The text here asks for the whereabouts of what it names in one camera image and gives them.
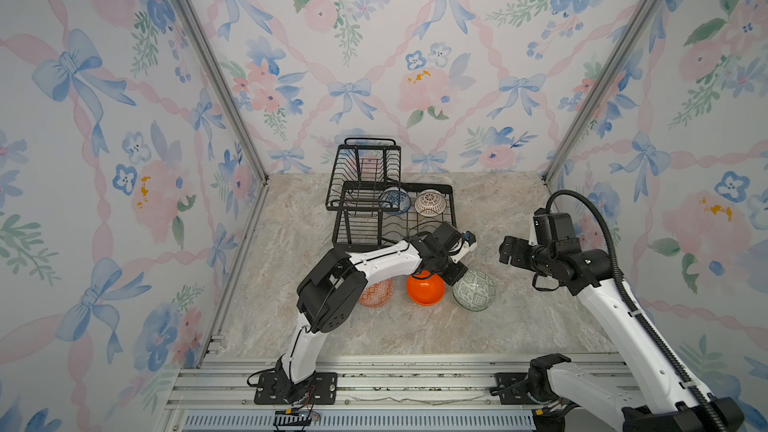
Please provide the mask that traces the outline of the green patterned bowl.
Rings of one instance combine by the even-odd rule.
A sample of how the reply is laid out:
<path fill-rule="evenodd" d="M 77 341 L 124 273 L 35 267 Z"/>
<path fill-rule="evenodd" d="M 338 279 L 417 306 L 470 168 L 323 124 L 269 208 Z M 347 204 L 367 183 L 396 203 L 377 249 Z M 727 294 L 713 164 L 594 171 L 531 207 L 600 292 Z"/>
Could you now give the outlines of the green patterned bowl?
<path fill-rule="evenodd" d="M 496 285 L 492 278 L 477 270 L 469 270 L 452 286 L 452 294 L 462 308 L 470 312 L 488 309 L 496 298 Z"/>

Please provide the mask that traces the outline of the white brown lattice bowl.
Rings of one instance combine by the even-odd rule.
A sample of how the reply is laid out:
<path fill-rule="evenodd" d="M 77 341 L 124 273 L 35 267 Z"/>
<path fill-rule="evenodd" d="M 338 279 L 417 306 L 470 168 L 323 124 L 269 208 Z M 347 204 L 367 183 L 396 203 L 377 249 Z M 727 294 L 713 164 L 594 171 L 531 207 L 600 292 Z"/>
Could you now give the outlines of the white brown lattice bowl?
<path fill-rule="evenodd" d="M 436 217 L 446 210 L 448 202 L 443 193 L 427 189 L 418 193 L 413 206 L 416 212 L 424 217 Z"/>

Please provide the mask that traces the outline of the blue floral bowl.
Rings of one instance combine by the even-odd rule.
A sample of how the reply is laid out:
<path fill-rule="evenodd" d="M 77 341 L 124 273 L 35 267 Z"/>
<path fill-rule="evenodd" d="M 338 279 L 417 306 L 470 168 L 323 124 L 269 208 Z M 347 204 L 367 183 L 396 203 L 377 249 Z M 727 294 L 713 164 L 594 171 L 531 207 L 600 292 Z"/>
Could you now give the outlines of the blue floral bowl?
<path fill-rule="evenodd" d="M 389 187 L 381 193 L 378 205 L 384 213 L 392 216 L 401 216 L 411 209 L 412 200 L 409 194 L 402 188 Z"/>

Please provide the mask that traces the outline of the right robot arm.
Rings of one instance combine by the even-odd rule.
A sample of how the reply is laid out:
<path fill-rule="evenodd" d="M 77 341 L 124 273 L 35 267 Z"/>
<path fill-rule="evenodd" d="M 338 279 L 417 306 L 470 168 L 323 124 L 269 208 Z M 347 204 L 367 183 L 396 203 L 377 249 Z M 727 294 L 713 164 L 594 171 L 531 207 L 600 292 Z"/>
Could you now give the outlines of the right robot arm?
<path fill-rule="evenodd" d="M 505 237 L 500 262 L 552 278 L 577 298 L 608 335 L 639 392 L 624 392 L 561 353 L 531 360 L 518 390 L 539 403 L 580 407 L 616 431 L 736 431 L 744 424 L 736 400 L 712 392 L 638 305 L 612 243 L 583 250 L 570 216 L 544 208 L 534 214 L 533 230 L 534 242 Z"/>

